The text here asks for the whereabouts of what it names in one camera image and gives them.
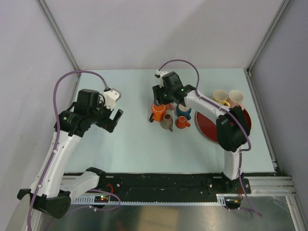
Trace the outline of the large orange mug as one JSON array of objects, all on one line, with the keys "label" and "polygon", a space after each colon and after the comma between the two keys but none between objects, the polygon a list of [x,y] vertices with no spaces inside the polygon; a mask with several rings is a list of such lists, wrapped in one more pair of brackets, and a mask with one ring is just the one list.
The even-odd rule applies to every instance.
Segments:
[{"label": "large orange mug", "polygon": [[156,105],[152,104],[151,107],[151,115],[149,118],[149,122],[153,123],[154,121],[161,122],[163,120],[163,116],[166,113],[167,108],[165,105]]}]

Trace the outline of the yellow mug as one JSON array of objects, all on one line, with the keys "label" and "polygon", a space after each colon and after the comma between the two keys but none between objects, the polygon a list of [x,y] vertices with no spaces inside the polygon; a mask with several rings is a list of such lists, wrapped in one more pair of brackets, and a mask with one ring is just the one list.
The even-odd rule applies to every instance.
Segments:
[{"label": "yellow mug", "polygon": [[213,92],[213,99],[214,101],[218,102],[221,105],[225,105],[230,107],[230,103],[227,101],[228,99],[228,94],[224,90],[215,90]]}]

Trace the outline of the pink mug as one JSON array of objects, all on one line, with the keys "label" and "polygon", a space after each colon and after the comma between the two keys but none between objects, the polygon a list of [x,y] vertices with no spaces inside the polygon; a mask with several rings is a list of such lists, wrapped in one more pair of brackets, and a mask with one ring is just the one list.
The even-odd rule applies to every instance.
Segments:
[{"label": "pink mug", "polygon": [[242,110],[244,110],[244,106],[242,104],[243,100],[244,95],[238,90],[231,90],[228,94],[227,101],[230,103],[231,108],[239,106]]}]

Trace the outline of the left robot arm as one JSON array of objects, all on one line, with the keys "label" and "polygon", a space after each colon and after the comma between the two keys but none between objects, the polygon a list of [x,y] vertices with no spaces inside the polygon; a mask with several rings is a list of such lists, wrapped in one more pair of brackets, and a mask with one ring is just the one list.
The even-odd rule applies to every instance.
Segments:
[{"label": "left robot arm", "polygon": [[80,90],[77,100],[58,115],[50,149],[35,181],[28,189],[21,189],[17,198],[29,195],[33,209],[62,218],[71,202],[83,193],[92,189],[102,192],[107,185],[105,172],[95,167],[89,167],[68,185],[61,185],[61,181],[72,152],[92,125],[109,133],[114,131],[123,111],[118,110],[114,118],[110,115],[120,98],[121,93],[116,89],[103,93]]}]

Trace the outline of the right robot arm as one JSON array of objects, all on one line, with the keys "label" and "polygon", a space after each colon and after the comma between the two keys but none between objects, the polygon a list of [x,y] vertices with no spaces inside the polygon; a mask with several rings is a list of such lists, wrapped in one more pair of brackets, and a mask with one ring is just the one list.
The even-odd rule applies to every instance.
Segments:
[{"label": "right robot arm", "polygon": [[233,108],[219,104],[204,96],[191,85],[184,86],[175,72],[156,71],[160,80],[153,86],[154,103],[175,103],[191,108],[216,124],[217,138],[224,150],[223,189],[233,193],[243,182],[242,152],[251,150],[250,128],[239,106]]}]

